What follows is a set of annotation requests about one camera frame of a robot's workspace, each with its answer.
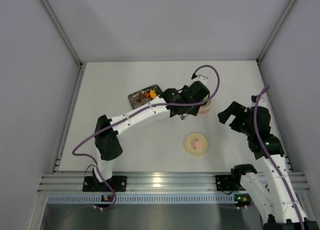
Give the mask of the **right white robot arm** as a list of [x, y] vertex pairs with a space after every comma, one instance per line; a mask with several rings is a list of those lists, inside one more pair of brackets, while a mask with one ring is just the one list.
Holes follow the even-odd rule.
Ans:
[[308, 218], [294, 193], [282, 145], [271, 134], [271, 115], [265, 102], [261, 100], [257, 107], [245, 107], [233, 101], [217, 116], [222, 124], [234, 116], [231, 129], [247, 136], [248, 147], [266, 178], [263, 184], [251, 164], [231, 169], [233, 185], [249, 194], [260, 213], [263, 229], [319, 229], [318, 223]]

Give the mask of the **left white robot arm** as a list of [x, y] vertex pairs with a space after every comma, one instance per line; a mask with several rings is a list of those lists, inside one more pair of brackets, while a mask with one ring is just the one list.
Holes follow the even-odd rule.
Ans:
[[[179, 91], [175, 88], [168, 88], [150, 102], [117, 117], [107, 118], [100, 116], [97, 120], [95, 132], [108, 126], [110, 129], [96, 135], [94, 143], [97, 154], [97, 167], [94, 176], [96, 181], [102, 183], [109, 180], [113, 174], [113, 161], [123, 153], [121, 140], [131, 135], [135, 130], [153, 124], [159, 120], [180, 116], [184, 120], [188, 115], [197, 116], [200, 105], [190, 106], [191, 103], [203, 102], [210, 95], [207, 88], [208, 80], [199, 76], [192, 80], [192, 83], [183, 86]], [[164, 103], [175, 103], [174, 106], [167, 106]], [[188, 104], [188, 106], [177, 106], [177, 104]]]

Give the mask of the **orange fish-shaped food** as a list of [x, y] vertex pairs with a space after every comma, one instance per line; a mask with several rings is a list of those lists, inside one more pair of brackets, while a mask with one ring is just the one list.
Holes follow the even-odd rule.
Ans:
[[157, 93], [156, 93], [156, 91], [155, 91], [155, 90], [150, 90], [150, 92], [149, 92], [149, 96], [150, 96], [150, 98], [151, 98], [151, 99], [156, 98], [156, 97], [157, 97]]

